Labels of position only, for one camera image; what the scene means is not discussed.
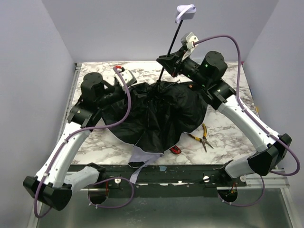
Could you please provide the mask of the lavender folding umbrella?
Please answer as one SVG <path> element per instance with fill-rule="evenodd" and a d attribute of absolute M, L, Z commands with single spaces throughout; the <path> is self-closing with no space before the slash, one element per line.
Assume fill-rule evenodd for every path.
<path fill-rule="evenodd" d="M 130 182 L 136 183 L 142 168 L 175 146 L 183 133 L 202 124 L 208 105 L 191 82 L 140 83 L 130 88 L 130 95 L 128 117 L 110 131 L 133 145 L 128 165 L 135 169 Z"/>

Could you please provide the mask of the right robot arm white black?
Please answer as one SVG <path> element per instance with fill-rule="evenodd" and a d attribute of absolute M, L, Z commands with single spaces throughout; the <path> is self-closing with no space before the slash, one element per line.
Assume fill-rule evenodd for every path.
<path fill-rule="evenodd" d="M 252 173 L 266 176 L 285 157 L 287 150 L 283 144 L 290 145 L 291 137 L 272 130 L 245 104 L 238 104 L 236 91 L 222 79 L 228 66 L 221 53 L 208 52 L 201 64 L 184 58 L 184 54 L 179 50 L 159 56 L 157 62 L 172 77 L 184 75 L 196 83 L 206 103 L 232 121 L 256 149 L 252 155 L 227 162 L 226 174 L 233 179 Z"/>

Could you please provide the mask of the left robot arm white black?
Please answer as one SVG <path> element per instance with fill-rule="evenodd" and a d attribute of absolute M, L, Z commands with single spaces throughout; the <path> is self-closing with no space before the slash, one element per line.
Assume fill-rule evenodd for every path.
<path fill-rule="evenodd" d="M 137 80 L 132 72 L 117 66 L 114 85 L 105 81 L 100 73 L 89 73 L 81 84 L 81 96 L 72 107 L 64 132 L 53 152 L 35 176 L 27 176 L 23 186 L 34 198 L 34 208 L 42 202 L 50 208 L 61 211 L 69 203 L 72 194 L 87 186 L 105 187 L 105 196 L 109 194 L 109 179 L 105 168 L 90 163 L 72 175 L 67 171 L 80 146 L 94 130 L 102 118 L 103 109 L 127 98 L 127 111 L 121 120 L 107 124 L 106 128 L 116 127 L 127 118 L 131 110 L 129 87 Z"/>

